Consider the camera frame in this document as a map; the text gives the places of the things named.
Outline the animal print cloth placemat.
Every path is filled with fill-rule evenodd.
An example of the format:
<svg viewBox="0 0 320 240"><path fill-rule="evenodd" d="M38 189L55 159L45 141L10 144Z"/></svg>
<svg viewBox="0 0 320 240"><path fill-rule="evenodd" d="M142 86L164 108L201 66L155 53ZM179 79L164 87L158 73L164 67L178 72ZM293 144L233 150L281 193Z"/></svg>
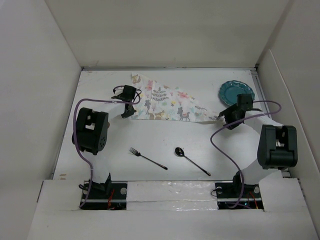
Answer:
<svg viewBox="0 0 320 240"><path fill-rule="evenodd" d="M141 90L140 102L130 117L133 120L204 123L220 119L216 112L178 87L171 88L135 72L131 80L132 85Z"/></svg>

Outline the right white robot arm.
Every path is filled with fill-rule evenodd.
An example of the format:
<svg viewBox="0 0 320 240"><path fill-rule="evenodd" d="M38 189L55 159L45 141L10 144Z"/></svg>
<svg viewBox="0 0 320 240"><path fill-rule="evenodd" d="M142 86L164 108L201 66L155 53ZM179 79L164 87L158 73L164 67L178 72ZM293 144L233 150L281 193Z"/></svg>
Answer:
<svg viewBox="0 0 320 240"><path fill-rule="evenodd" d="M243 197L268 175L293 168L298 162L297 129L272 120L270 113L262 113L253 103L250 94L239 94L237 102L219 114L225 128L233 130L245 124L259 134L256 160L232 179L231 191L237 197Z"/></svg>

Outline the teal scalloped plate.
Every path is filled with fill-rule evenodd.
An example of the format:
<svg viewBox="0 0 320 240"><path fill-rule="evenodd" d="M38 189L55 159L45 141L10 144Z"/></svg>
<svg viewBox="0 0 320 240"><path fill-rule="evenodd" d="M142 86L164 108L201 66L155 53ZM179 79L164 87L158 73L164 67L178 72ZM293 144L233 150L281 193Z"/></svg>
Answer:
<svg viewBox="0 0 320 240"><path fill-rule="evenodd" d="M218 90L219 100L226 106L236 104L240 94L250 94L253 100L256 97L253 89L248 84L237 80L223 83Z"/></svg>

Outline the black fork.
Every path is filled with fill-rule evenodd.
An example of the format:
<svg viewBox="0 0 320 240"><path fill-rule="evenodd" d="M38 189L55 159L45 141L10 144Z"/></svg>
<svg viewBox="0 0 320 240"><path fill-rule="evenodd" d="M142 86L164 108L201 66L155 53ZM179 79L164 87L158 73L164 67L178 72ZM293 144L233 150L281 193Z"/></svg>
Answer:
<svg viewBox="0 0 320 240"><path fill-rule="evenodd" d="M162 169L164 169L164 170L166 170L166 171L168 170L168 168L167 168L166 166L164 166L164 165L162 165L162 164L160 164L160 163L158 163L158 162L155 162L155 161L151 160L150 158L148 158L148 157L146 157L146 156L144 156L144 155L141 155L141 153L140 153L139 151L137 151L136 149L134 149L134 148L132 148L132 147L129 148L129 151L130 151L133 155L135 155L135 156L137 156L137 157L142 157L142 158L150 161L151 163L159 166L160 168L162 168Z"/></svg>

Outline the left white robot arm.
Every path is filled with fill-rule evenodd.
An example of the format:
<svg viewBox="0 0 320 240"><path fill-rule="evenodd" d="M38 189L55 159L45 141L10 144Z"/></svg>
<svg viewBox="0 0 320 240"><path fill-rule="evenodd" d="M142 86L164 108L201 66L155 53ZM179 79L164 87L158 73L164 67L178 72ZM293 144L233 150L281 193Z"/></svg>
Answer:
<svg viewBox="0 0 320 240"><path fill-rule="evenodd" d="M132 116L136 110L135 105L141 101L140 89L130 85L121 85L113 89L122 89L118 95L111 97L110 100L83 98L75 105L72 120L72 143L80 158L84 160L90 168L90 177L87 185L80 185L80 189L90 192L94 190L100 198L107 198L111 194L111 185L105 181L94 182L94 165L86 159L82 153L89 152L96 156L101 152L106 143L110 120L115 117L126 119ZM80 107L84 102L101 103L103 110L97 111L87 107Z"/></svg>

